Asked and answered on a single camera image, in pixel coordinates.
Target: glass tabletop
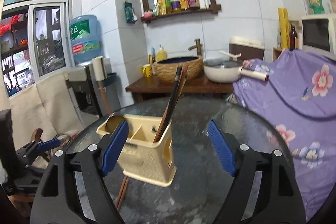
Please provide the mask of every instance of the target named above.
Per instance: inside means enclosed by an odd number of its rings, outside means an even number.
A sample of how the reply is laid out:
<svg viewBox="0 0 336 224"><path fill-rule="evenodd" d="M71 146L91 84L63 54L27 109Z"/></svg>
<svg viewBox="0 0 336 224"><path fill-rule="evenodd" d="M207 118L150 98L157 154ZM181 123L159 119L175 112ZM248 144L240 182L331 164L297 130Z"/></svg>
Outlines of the glass tabletop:
<svg viewBox="0 0 336 224"><path fill-rule="evenodd" d="M168 98L145 101L120 110L120 114L162 117ZM86 128L75 139L67 153L84 150L98 143L96 129L107 117ZM293 162L287 145L275 128L252 111L224 100L179 99L172 116L171 131L176 175L169 187L159 187L129 179L120 215L126 223L212 223L219 212L233 182L222 168L216 151L207 136L207 123L214 119L226 133L233 134L239 143L246 143L255 151L283 152L290 166ZM250 199L242 219L252 215L258 195L261 172L257 172ZM104 178L106 187L116 200L123 172L115 169ZM81 173L76 173L77 187L85 216L94 219L85 194Z"/></svg>

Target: beige plastic caddy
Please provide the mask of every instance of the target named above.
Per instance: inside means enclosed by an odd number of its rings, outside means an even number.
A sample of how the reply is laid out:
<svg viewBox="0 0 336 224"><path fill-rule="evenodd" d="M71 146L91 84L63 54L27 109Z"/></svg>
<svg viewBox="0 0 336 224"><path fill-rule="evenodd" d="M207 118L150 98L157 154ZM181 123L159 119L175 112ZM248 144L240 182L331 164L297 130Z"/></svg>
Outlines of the beige plastic caddy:
<svg viewBox="0 0 336 224"><path fill-rule="evenodd" d="M125 114L129 133L118 164L124 175L154 185L169 186L176 173L172 149L171 121L161 139L153 143L155 132L159 128L161 117L149 117ZM109 134L105 130L107 120L98 127L99 135Z"/></svg>

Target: pink flower print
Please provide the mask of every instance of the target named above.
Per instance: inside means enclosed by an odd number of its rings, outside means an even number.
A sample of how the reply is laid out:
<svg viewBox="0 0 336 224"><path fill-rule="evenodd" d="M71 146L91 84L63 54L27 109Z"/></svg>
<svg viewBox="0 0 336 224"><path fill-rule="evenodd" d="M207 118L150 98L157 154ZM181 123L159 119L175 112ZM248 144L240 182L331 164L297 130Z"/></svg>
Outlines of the pink flower print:
<svg viewBox="0 0 336 224"><path fill-rule="evenodd" d="M328 88L331 88L334 81L334 78L329 75L328 65L324 64L321 72L315 72L311 81L315 85L311 90L313 96L320 94L321 97L325 97L327 95Z"/></svg>
<svg viewBox="0 0 336 224"><path fill-rule="evenodd" d="M254 61L255 61L254 59L244 60L243 61L243 68L246 69L250 65L250 63L252 63Z"/></svg>
<svg viewBox="0 0 336 224"><path fill-rule="evenodd" d="M275 129L278 131L280 136L285 140L287 146L289 146L289 142L295 139L295 132L293 130L288 130L286 131L286 127L283 124L279 124L275 127ZM270 132L266 132L266 136L268 138L268 141L271 144L276 144L277 143L277 138Z"/></svg>
<svg viewBox="0 0 336 224"><path fill-rule="evenodd" d="M275 127L275 129L279 132L280 136L285 140L287 146L289 146L289 142L295 139L295 132L293 130L287 130L283 124L279 124Z"/></svg>

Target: metal screw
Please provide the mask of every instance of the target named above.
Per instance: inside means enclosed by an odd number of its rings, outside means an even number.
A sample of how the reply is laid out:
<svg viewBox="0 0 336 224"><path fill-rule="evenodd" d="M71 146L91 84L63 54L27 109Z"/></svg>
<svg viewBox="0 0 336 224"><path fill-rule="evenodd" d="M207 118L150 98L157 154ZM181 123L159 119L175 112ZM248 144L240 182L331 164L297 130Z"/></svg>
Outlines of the metal screw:
<svg viewBox="0 0 336 224"><path fill-rule="evenodd" d="M243 151L247 151L247 150L249 150L249 146L248 146L247 144L241 144L241 145L239 146L239 148L240 148L241 150L243 150Z"/></svg>
<svg viewBox="0 0 336 224"><path fill-rule="evenodd" d="M280 157L282 155L282 152L280 150L274 150L274 155Z"/></svg>
<svg viewBox="0 0 336 224"><path fill-rule="evenodd" d="M89 150L90 151L94 151L94 150L96 150L98 148L98 146L96 145L96 144L91 144L91 145L89 145Z"/></svg>
<svg viewBox="0 0 336 224"><path fill-rule="evenodd" d="M63 151L62 150L57 150L56 152L55 152L55 156L56 157L60 157L60 156L62 156L63 155Z"/></svg>

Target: pot handle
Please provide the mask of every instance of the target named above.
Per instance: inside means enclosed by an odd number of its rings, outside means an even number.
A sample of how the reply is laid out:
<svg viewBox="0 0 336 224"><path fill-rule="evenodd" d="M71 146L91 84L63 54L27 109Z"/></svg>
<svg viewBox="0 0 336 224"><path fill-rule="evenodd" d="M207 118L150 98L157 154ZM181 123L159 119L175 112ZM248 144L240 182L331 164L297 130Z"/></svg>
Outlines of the pot handle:
<svg viewBox="0 0 336 224"><path fill-rule="evenodd" d="M255 71L255 70L240 68L240 74L244 75L244 76L251 77L251 78L255 78L255 79L258 79L258 80L261 80L261 81L267 81L268 80L268 74L267 73L263 73L263 72L259 72L259 71Z"/></svg>
<svg viewBox="0 0 336 224"><path fill-rule="evenodd" d="M225 51L219 51L219 53L225 54L225 55L231 57L234 61L237 61L237 58L242 56L241 53L240 54L231 54L231 53L228 53L228 52L225 52Z"/></svg>

